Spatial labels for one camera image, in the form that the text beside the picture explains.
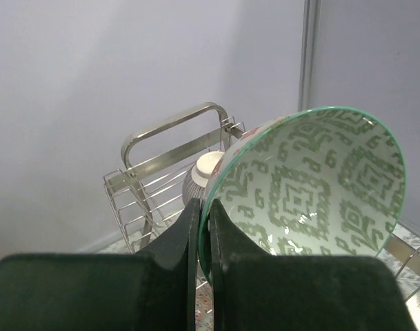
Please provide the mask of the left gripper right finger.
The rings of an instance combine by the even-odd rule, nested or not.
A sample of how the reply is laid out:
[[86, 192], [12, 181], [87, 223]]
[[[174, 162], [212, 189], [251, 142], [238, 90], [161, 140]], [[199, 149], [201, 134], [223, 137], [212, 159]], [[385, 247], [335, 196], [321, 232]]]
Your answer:
[[373, 257], [274, 256], [210, 209], [215, 330], [413, 330], [388, 267]]

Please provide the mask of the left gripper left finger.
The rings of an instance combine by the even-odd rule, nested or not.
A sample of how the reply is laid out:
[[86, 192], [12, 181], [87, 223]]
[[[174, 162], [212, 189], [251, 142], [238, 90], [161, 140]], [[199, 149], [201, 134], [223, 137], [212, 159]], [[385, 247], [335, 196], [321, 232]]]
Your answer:
[[193, 330], [201, 204], [134, 254], [0, 260], [0, 330]]

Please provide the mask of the purple striped bowl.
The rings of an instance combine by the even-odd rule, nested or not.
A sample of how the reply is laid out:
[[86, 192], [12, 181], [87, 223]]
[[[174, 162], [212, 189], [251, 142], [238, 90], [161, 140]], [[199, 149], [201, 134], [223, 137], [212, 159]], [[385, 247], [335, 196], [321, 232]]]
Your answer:
[[187, 171], [182, 185], [184, 205], [187, 205], [191, 199], [203, 200], [208, 180], [223, 155], [222, 151], [207, 152], [201, 155]]

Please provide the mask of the green patterned bowl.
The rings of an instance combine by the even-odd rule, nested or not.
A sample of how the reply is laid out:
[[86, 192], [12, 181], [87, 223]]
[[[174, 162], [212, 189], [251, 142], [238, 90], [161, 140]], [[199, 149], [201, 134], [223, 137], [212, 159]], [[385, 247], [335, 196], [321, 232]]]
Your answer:
[[377, 256], [406, 195], [392, 131], [344, 106], [298, 112], [244, 133], [218, 160], [203, 196], [199, 260], [212, 276], [210, 206], [272, 255]]

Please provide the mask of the stainless steel dish rack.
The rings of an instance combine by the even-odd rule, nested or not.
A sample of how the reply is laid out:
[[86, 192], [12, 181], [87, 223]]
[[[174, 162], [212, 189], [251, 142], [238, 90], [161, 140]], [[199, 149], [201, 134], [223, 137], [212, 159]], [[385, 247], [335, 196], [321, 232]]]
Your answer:
[[[219, 127], [132, 165], [138, 143], [216, 110]], [[420, 330], [420, 237], [400, 223], [406, 167], [390, 129], [367, 112], [329, 106], [246, 130], [214, 103], [129, 136], [124, 169], [104, 177], [129, 252], [173, 223], [192, 198], [220, 200], [273, 255], [369, 255], [388, 264]]]

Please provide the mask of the aluminium corner post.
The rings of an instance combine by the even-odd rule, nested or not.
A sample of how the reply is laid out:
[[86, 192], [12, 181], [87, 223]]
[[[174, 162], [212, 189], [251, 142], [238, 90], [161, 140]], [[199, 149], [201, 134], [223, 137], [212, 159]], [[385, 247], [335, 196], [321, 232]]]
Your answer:
[[320, 0], [304, 1], [301, 62], [299, 72], [299, 112], [307, 110], [310, 107], [312, 71], [314, 68], [314, 53], [316, 49], [320, 11]]

